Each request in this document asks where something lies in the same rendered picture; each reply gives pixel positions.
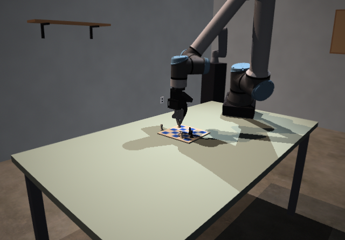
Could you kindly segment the blue and cream chessboard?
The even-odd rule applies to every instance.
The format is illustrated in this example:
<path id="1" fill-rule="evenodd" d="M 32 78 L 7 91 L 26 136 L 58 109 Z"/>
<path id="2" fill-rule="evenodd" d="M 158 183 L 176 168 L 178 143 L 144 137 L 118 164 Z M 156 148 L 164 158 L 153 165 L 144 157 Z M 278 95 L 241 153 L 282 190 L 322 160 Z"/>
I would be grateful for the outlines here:
<path id="1" fill-rule="evenodd" d="M 193 138 L 190 138 L 190 135 L 188 134 L 189 126 L 181 125 L 181 128 L 178 128 L 177 126 L 158 132 L 158 134 L 178 140 L 178 141 L 182 141 L 185 143 L 192 143 L 211 133 L 208 131 L 191 127 L 191 130 L 193 131 L 192 133 Z M 181 132 L 183 132 L 182 134 L 183 138 L 180 138 Z"/>

